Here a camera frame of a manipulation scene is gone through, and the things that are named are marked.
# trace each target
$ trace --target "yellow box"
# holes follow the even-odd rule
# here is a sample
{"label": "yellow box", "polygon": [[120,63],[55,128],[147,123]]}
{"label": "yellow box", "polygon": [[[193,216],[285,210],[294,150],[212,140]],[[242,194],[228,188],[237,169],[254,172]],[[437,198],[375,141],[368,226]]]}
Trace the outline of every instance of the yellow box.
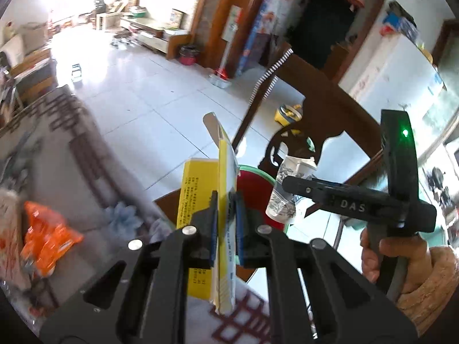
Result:
{"label": "yellow box", "polygon": [[[177,228],[189,225],[193,213],[209,207],[212,191],[217,190],[219,161],[192,158],[185,163],[178,204]],[[210,300],[212,271],[190,268],[188,295]]]}

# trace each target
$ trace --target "wooden door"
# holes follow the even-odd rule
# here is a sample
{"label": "wooden door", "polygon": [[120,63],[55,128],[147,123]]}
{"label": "wooden door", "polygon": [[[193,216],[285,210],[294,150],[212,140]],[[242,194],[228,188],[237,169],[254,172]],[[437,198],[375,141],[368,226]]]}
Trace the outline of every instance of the wooden door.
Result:
{"label": "wooden door", "polygon": [[231,6],[236,5],[242,8],[242,14],[239,20],[239,29],[235,35],[228,58],[228,64],[226,65],[228,75],[230,77],[234,76],[239,58],[242,55],[244,45],[250,34],[253,22],[258,14],[262,1],[263,0],[220,0],[219,6],[213,18],[209,40],[206,45],[203,66],[215,69],[220,65],[227,43],[221,38],[221,36],[230,13]]}

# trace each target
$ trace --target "refrigerator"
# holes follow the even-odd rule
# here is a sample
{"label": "refrigerator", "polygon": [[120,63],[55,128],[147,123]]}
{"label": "refrigerator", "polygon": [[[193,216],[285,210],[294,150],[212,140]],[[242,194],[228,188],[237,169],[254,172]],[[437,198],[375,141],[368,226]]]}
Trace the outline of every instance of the refrigerator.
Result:
{"label": "refrigerator", "polygon": [[[416,152],[420,156],[434,142],[424,116],[438,99],[443,81],[423,53],[401,34],[385,36],[349,95],[378,123],[381,110],[405,110],[414,129]],[[316,177],[344,182],[369,157],[346,134],[324,144]]]}

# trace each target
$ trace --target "framed picture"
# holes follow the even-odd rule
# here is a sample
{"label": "framed picture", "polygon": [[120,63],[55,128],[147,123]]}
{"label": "framed picture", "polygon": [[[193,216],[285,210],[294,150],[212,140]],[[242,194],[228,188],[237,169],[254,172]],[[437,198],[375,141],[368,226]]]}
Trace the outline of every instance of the framed picture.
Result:
{"label": "framed picture", "polygon": [[183,16],[185,13],[180,10],[172,9],[171,20],[169,24],[173,28],[180,28],[182,26]]}

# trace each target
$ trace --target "trash bin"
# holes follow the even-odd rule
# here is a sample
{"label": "trash bin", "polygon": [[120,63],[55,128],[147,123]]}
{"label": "trash bin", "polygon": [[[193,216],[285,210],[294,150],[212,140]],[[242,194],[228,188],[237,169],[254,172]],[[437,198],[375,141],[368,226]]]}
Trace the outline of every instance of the trash bin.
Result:
{"label": "trash bin", "polygon": [[199,55],[199,50],[196,45],[183,45],[178,52],[180,57],[178,61],[185,66],[192,66],[196,63],[196,58]]}

